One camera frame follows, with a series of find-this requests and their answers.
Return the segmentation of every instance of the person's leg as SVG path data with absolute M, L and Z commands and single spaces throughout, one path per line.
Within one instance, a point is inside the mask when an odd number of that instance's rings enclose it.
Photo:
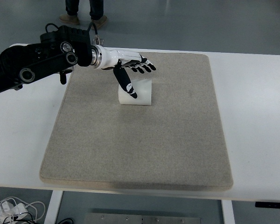
M 72 25 L 79 25 L 80 21 L 77 14 L 79 10 L 79 0 L 65 0 L 65 10 L 67 14 L 61 15 L 59 17 L 60 21 Z
M 104 15 L 104 0 L 89 0 L 90 13 L 92 22 L 100 29 L 108 21 L 107 16 Z
M 89 0 L 92 20 L 99 20 L 104 15 L 104 0 Z
M 68 15 L 77 15 L 79 11 L 79 0 L 65 0 L 65 10 Z

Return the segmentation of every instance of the jeans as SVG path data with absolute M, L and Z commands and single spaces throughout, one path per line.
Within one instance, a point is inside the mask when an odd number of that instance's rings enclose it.
M 89 0 L 92 20 L 99 20 L 104 14 L 104 0 Z M 65 0 L 65 9 L 68 15 L 77 15 L 79 11 L 79 0 Z

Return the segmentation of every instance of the white cylinder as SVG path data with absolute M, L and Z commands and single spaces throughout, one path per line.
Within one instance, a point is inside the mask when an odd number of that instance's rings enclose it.
M 126 105 L 151 105 L 151 79 L 134 79 L 131 80 L 133 88 L 137 93 L 134 99 L 118 85 L 118 100 L 120 104 Z

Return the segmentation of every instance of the white cable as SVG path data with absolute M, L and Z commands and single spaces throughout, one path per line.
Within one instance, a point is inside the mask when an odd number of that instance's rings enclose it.
M 28 204 L 27 206 L 31 206 L 32 207 L 32 204 L 35 204 L 35 203 L 40 203 L 40 204 L 43 205 L 43 214 L 39 218 L 36 218 L 36 216 L 35 216 L 35 222 L 36 222 L 36 221 L 40 220 L 45 215 L 45 213 L 46 213 L 46 205 L 43 202 L 37 201 L 37 202 L 32 202 L 32 203 Z
M 1 207 L 2 203 L 6 202 L 8 200 L 13 200 L 14 201 L 14 206 L 17 206 L 17 202 L 12 197 L 7 197 L 7 198 L 0 201 L 0 207 Z
M 27 207 L 32 207 L 32 208 L 35 210 L 35 220 L 34 220 L 34 222 L 40 220 L 40 219 L 45 215 L 45 213 L 46 213 L 46 205 L 45 205 L 43 202 L 36 201 L 36 202 L 32 202 L 32 203 L 27 203 L 27 202 L 25 202 L 25 201 L 19 199 L 18 197 L 14 197 L 14 196 L 8 197 L 8 198 L 5 198 L 5 199 L 1 200 L 1 201 L 0 201 L 0 206 L 1 206 L 2 203 L 4 203 L 4 202 L 7 201 L 7 200 L 13 200 L 13 201 L 14 201 L 14 204 L 15 204 L 15 207 L 16 207 L 16 206 L 17 206 L 17 203 L 16 203 L 15 199 L 17 199 L 17 200 L 23 202 L 24 204 L 26 204 L 25 208 L 27 208 Z M 39 218 L 37 218 L 37 208 L 33 206 L 33 204 L 35 204 L 35 203 L 40 203 L 40 204 L 43 205 L 43 214 L 42 214 Z M 12 218 L 11 224 L 13 224 L 13 222 L 14 222 L 14 216 L 17 216 L 17 215 L 12 215 L 12 214 L 11 214 L 11 216 L 10 216 L 10 218 Z

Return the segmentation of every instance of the shoe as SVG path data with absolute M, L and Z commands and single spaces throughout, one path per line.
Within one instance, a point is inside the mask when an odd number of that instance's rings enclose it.
M 97 27 L 97 29 L 100 29 L 103 25 L 105 25 L 108 21 L 107 16 L 103 15 L 102 18 L 99 20 L 91 20 Z
M 77 15 L 64 14 L 59 17 L 60 21 L 63 23 L 68 23 L 72 25 L 80 25 L 80 21 Z

